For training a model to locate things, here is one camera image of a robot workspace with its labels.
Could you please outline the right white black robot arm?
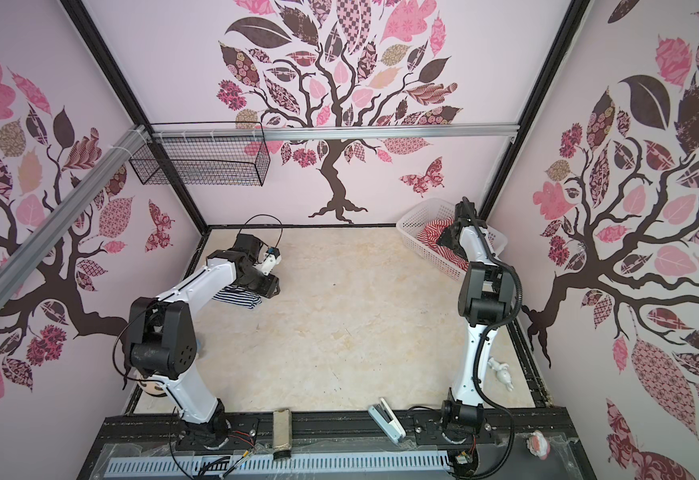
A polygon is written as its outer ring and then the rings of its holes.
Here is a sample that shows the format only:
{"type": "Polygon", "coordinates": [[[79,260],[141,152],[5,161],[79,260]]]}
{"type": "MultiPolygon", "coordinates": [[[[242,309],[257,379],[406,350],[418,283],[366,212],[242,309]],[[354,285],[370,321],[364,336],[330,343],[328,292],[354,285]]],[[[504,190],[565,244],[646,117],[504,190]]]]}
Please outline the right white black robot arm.
{"type": "Polygon", "coordinates": [[[441,428],[483,428],[485,406],[497,403],[485,394],[491,346],[499,328],[519,315],[523,288],[515,268],[499,259],[489,242],[489,228],[477,218],[475,204],[463,198],[455,206],[453,224],[437,244],[467,261],[457,298],[457,313],[467,323],[463,365],[441,404],[441,428]]]}

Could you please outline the navy white striped tank top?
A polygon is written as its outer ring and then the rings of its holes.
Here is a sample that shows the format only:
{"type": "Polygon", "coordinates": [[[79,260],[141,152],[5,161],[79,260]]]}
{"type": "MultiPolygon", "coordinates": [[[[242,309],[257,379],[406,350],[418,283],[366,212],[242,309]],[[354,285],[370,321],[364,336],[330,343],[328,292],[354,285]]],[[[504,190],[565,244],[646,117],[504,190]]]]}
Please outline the navy white striped tank top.
{"type": "Polygon", "coordinates": [[[235,286],[227,286],[220,290],[214,295],[213,300],[249,310],[255,309],[263,302],[263,299],[258,294],[235,286]]]}

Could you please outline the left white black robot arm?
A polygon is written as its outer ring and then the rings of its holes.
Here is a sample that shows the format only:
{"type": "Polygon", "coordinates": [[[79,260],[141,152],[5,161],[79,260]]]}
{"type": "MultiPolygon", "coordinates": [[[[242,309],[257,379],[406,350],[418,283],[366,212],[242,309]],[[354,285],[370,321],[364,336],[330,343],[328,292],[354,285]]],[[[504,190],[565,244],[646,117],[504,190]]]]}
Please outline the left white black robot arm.
{"type": "Polygon", "coordinates": [[[193,316],[227,287],[263,298],[280,293],[273,274],[282,254],[260,238],[240,233],[234,245],[213,252],[206,265],[157,297],[134,301],[124,340],[127,366],[155,382],[178,408],[185,434],[207,449],[218,449],[229,437],[223,402],[195,366],[199,346],[193,316]]]}

